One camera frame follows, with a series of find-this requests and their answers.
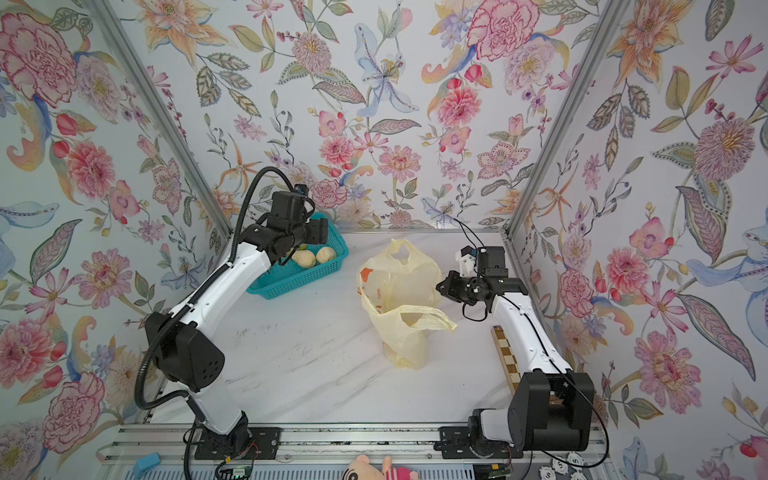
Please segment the yellow plastic bag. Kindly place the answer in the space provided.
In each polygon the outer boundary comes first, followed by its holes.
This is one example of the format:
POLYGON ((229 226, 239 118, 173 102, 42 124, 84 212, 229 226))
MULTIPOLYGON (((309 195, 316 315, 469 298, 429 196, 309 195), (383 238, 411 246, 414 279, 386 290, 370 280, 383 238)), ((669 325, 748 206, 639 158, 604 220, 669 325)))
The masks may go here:
POLYGON ((419 370, 427 363, 431 332, 452 332, 457 324, 439 309, 439 265, 406 239, 393 239, 368 259, 357 275, 363 309, 398 368, 419 370))

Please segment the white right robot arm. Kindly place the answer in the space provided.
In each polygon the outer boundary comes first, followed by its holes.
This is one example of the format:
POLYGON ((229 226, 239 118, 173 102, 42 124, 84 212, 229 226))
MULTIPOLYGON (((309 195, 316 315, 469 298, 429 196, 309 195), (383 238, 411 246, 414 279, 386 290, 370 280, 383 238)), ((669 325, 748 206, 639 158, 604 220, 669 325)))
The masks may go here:
POLYGON ((471 445, 505 445, 514 456, 525 451, 584 451, 592 425, 594 383, 556 350, 522 281, 469 277, 451 270, 436 290, 463 307, 483 304, 486 318, 505 331, 520 372, 508 407, 477 409, 468 418, 471 445))

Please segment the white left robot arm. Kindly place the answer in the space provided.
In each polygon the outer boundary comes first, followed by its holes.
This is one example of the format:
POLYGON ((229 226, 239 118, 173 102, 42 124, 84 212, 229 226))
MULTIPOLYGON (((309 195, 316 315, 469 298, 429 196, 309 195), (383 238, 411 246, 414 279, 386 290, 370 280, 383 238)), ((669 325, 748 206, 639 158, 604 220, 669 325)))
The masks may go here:
POLYGON ((152 410, 176 398, 185 400, 210 432, 231 436, 247 426, 221 378, 225 355, 215 343, 219 327, 247 287, 285 263, 303 244, 323 245, 328 222, 314 219, 306 187, 279 191, 271 210, 244 228, 237 219, 229 256, 194 292, 166 314, 146 321, 148 350, 135 383, 135 402, 152 410))

